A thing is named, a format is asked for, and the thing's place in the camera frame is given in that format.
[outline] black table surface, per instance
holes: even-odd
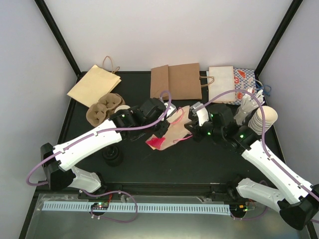
[[[118,72],[122,82],[112,91],[120,94],[127,105],[141,105],[150,97],[150,72]],[[208,101],[208,89],[202,88],[202,102]],[[177,107],[192,105],[196,100],[172,101]],[[88,108],[76,103],[70,111],[68,126],[63,129],[63,141],[69,141],[91,130],[86,120]],[[226,183],[240,174],[259,182],[269,180],[239,154],[228,151],[206,138],[200,143],[184,140],[163,151],[152,150],[146,143],[150,135],[136,141],[123,140],[117,144],[124,161],[117,167],[108,166],[102,152],[97,151],[76,166],[90,172],[100,172],[108,183],[142,184],[214,184]],[[275,131],[266,133],[267,146],[280,157]]]

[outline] paper cup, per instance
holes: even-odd
[[[277,112],[269,107],[269,106],[263,106],[263,110],[264,110],[264,113],[265,113],[265,122],[266,123],[274,123],[276,122],[276,120],[278,119],[278,114]],[[260,120],[260,122],[262,122],[262,115],[261,115],[261,110],[260,108],[258,108],[258,110],[256,111],[255,113],[256,117]]]
[[[251,123],[248,123],[248,127],[251,128],[256,134],[258,134],[258,135],[261,135],[261,134],[262,134],[261,130],[255,129],[255,128],[251,125]]]
[[[257,130],[257,131],[262,131],[263,127],[262,126],[259,126],[257,125],[255,122],[253,122],[252,120],[249,121],[250,122],[250,126],[254,129],[254,130]]]
[[[257,117],[252,117],[252,119],[251,119],[256,125],[258,125],[258,126],[260,126],[260,127],[262,127],[263,126],[263,123],[262,123],[262,121],[261,120],[259,120],[259,119],[257,119]],[[270,127],[270,126],[272,126],[273,125],[273,123],[265,123],[265,127]]]
[[[119,107],[117,107],[117,108],[115,109],[114,113],[116,113],[116,112],[119,111],[119,110],[127,110],[127,109],[129,109],[129,108],[130,108],[130,107],[127,106],[127,105],[121,105],[121,106],[119,106]]]

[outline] kraft paper bag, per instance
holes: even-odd
[[[168,90],[168,65],[151,69],[151,98],[159,98]]]
[[[158,98],[163,90],[167,90],[165,87],[168,87],[173,100],[201,100],[199,63],[153,68],[151,97]]]
[[[189,106],[178,109],[171,117],[167,119],[170,123],[166,134],[162,138],[157,138],[152,135],[146,143],[152,148],[157,150],[164,150],[173,146],[181,141],[190,132],[184,127],[184,124],[191,122],[188,118]]]
[[[119,76],[94,65],[67,95],[90,107],[120,82]]]

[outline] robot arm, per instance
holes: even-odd
[[[54,147],[49,143],[43,145],[41,147],[42,160],[61,152],[43,164],[50,189],[56,191],[73,187],[84,189],[89,193],[98,190],[101,187],[102,178],[96,173],[84,171],[75,165],[90,154],[123,139],[135,140],[145,133],[153,133],[157,137],[162,137],[169,126],[166,120],[152,127],[142,126],[156,121],[163,115],[167,107],[167,103],[152,98],[140,107],[119,110],[98,127],[69,142]],[[175,111],[176,107],[171,104],[166,117],[171,116]],[[139,126],[140,130],[123,130],[123,128]]]
[[[214,143],[233,149],[277,187],[274,189],[245,178],[237,182],[238,194],[274,209],[291,227],[302,230],[319,210],[319,202],[302,186],[319,195],[319,185],[313,186],[300,177],[266,147],[271,155],[268,157],[258,136],[249,127],[238,126],[225,104],[214,104],[208,110],[201,104],[195,104],[191,109],[195,119],[185,127],[192,132],[194,140],[200,141],[209,136]],[[277,164],[297,180],[290,178]]]

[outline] purple wire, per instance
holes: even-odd
[[[164,113],[161,115],[161,117],[159,117],[156,121],[154,121],[153,123],[150,123],[150,124],[147,124],[147,125],[144,125],[144,126],[139,126],[139,127],[132,127],[132,128],[107,128],[107,129],[103,129],[103,130],[100,130],[100,131],[97,131],[97,133],[103,133],[103,132],[108,132],[108,131],[113,131],[113,130],[116,130],[116,131],[130,131],[130,130],[141,130],[141,129],[146,129],[146,128],[149,128],[149,127],[152,127],[154,126],[155,124],[157,124],[158,122],[160,122],[166,115],[167,115],[167,112],[169,111],[169,108],[170,108],[170,105],[171,105],[171,95],[170,95],[170,92],[169,91],[162,91],[161,94],[160,94],[160,98],[162,99],[163,95],[164,94],[168,94],[168,103],[167,103],[167,108],[166,110],[164,111]],[[89,135],[86,135],[84,136],[83,138],[80,138],[78,139],[77,141],[71,143],[70,145],[66,146],[63,150],[66,151],[68,150],[70,147],[76,145],[77,143],[79,142],[82,142],[83,140],[89,138],[89,137],[92,137],[94,136],[93,133],[89,134]],[[41,165],[43,165],[44,163],[46,163],[47,161],[49,161],[50,159],[54,158],[55,156],[61,154],[61,151],[47,157],[46,159],[42,160],[40,163],[38,163],[27,175],[26,177],[26,180],[25,182],[27,183],[27,185],[30,185],[30,186],[41,186],[41,185],[45,185],[45,184],[48,184],[47,181],[45,182],[41,182],[41,183],[31,183],[30,182],[30,177],[31,175],[35,172],[36,169],[38,169]]]
[[[111,191],[111,192],[103,193],[103,194],[100,194],[100,195],[94,195],[94,194],[88,193],[88,192],[85,191],[85,190],[82,190],[82,191],[83,191],[86,195],[88,195],[88,196],[90,196],[90,197],[94,197],[94,198],[103,197],[103,196],[106,196],[106,195],[109,195],[109,194],[113,194],[113,193],[123,193],[123,194],[129,196],[129,197],[133,200],[133,202],[134,202],[134,204],[135,204],[135,214],[134,214],[134,216],[133,216],[131,219],[129,219],[129,220],[127,220],[127,221],[117,220],[117,219],[108,218],[108,217],[104,217],[104,216],[99,216],[100,218],[103,218],[103,219],[106,219],[106,220],[110,220],[110,221],[113,221],[113,222],[116,222],[116,223],[130,223],[130,222],[134,221],[134,220],[136,219],[136,217],[138,216],[138,204],[136,203],[134,197],[133,197],[131,194],[127,193],[127,192],[123,192],[123,191]],[[97,215],[94,215],[94,214],[93,214],[93,210],[94,210],[94,209],[95,209],[95,208],[92,208],[90,213],[91,213],[91,215],[92,215],[93,217],[98,217]]]
[[[260,111],[261,111],[261,115],[262,115],[262,119],[263,119],[263,128],[262,128],[262,134],[261,134],[261,142],[262,142],[262,146],[263,146],[263,150],[266,153],[266,155],[270,158],[271,161],[273,161],[284,173],[287,174],[288,177],[290,177],[298,186],[300,185],[300,187],[302,189],[304,189],[307,193],[309,193],[311,196],[313,196],[318,202],[319,202],[319,197],[317,195],[315,195],[311,190],[309,190],[308,188],[306,188],[304,185],[302,185],[296,178],[294,178],[293,175],[291,175],[286,169],[284,169],[274,158],[271,158],[270,153],[268,152],[267,148],[266,148],[266,143],[265,143],[265,112],[263,110],[262,104],[259,102],[259,100],[256,98],[256,96],[254,96],[253,94],[249,93],[248,91],[245,90],[230,90],[230,91],[226,91],[224,93],[219,94],[218,96],[214,97],[213,99],[211,99],[210,101],[208,101],[206,104],[204,104],[203,107],[206,107],[207,105],[209,105],[210,103],[212,103],[214,100],[218,99],[219,97],[232,93],[232,92],[241,92],[241,93],[245,93],[250,95],[258,104]]]
[[[319,223],[319,221],[316,220],[316,219],[311,219],[311,221],[312,221],[313,223]]]
[[[268,186],[267,182],[265,180],[261,180],[259,183],[263,183],[265,184],[266,186]],[[234,215],[232,213],[230,213],[230,216],[234,219],[234,220],[241,220],[241,221],[252,221],[252,220],[256,220],[256,219],[259,219],[261,218],[262,216],[264,216],[266,214],[266,212],[268,211],[268,207],[266,207],[264,209],[264,211],[262,212],[262,214],[258,215],[258,216],[255,216],[253,218],[236,218],[234,217]]]

